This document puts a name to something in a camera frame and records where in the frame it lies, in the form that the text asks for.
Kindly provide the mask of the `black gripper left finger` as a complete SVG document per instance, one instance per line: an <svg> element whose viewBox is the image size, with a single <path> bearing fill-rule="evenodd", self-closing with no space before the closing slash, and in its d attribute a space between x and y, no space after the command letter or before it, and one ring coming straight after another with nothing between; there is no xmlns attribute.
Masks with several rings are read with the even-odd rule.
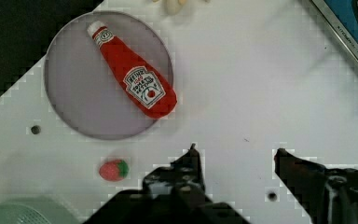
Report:
<svg viewBox="0 0 358 224"><path fill-rule="evenodd" d="M190 186L204 192L201 158L196 146L192 143L180 158L146 175L142 182L143 190L151 195L168 195L174 188Z"/></svg>

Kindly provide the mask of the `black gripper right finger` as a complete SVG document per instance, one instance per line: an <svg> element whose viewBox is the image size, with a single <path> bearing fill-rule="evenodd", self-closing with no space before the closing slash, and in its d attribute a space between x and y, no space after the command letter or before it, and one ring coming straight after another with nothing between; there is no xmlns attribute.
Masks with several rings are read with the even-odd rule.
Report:
<svg viewBox="0 0 358 224"><path fill-rule="evenodd" d="M310 216L312 224L328 223L326 168L316 162L300 159L285 148L274 155L275 174Z"/></svg>

